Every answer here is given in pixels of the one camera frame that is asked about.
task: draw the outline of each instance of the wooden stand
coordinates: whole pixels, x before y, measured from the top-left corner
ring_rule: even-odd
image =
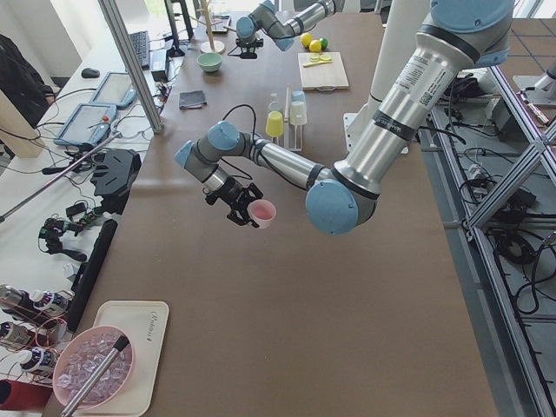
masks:
[[[208,42],[201,45],[201,52],[216,52],[217,54],[222,54],[224,50],[226,50],[226,45],[220,41],[215,41],[215,36],[212,33],[212,19],[210,18],[209,3],[210,0],[201,0],[201,11],[205,16],[205,24],[207,26],[208,35]]]
[[[0,90],[0,128],[27,139],[20,139],[0,130],[0,140],[20,158],[36,158],[43,150],[44,142],[33,139],[37,136],[27,121],[21,116],[8,97]]]

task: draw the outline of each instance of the wooden cutting board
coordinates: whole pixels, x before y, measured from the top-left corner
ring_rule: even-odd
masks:
[[[304,68],[304,63],[310,63],[311,53],[300,53],[297,55],[299,72],[301,74],[301,86],[303,89],[348,89],[349,82],[344,62],[341,60],[340,52],[325,52],[332,57],[331,63],[315,65]]]

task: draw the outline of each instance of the pink cup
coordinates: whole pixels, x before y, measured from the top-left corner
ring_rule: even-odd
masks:
[[[268,200],[255,200],[247,206],[249,216],[259,225],[267,228],[276,217],[276,207]]]

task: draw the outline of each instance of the keyboard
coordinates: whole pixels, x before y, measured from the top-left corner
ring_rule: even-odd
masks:
[[[133,45],[133,49],[136,52],[137,59],[141,64],[141,68],[144,70],[149,69],[149,33],[146,30],[141,32],[131,33],[129,35],[129,40]]]

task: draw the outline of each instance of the white tray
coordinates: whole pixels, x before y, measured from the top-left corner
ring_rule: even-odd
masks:
[[[94,326],[120,328],[134,347],[134,368],[112,400],[74,415],[138,417],[150,406],[169,307],[162,301],[107,301],[96,313]]]

